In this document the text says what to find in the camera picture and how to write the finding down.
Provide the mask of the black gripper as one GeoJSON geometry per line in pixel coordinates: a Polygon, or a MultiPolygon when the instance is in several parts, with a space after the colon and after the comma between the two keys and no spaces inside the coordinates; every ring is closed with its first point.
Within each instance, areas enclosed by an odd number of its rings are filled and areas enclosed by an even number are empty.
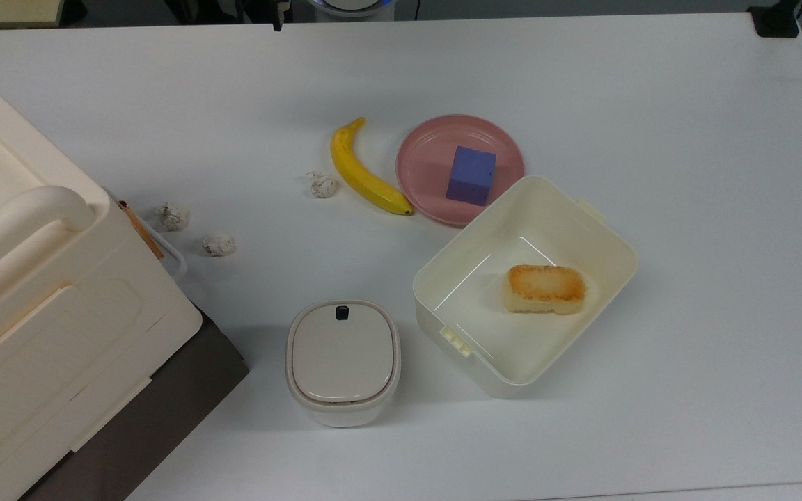
{"type": "Polygon", "coordinates": [[[274,18],[274,31],[281,32],[284,18],[292,18],[292,1],[262,1],[262,13],[265,18],[274,18]]]}

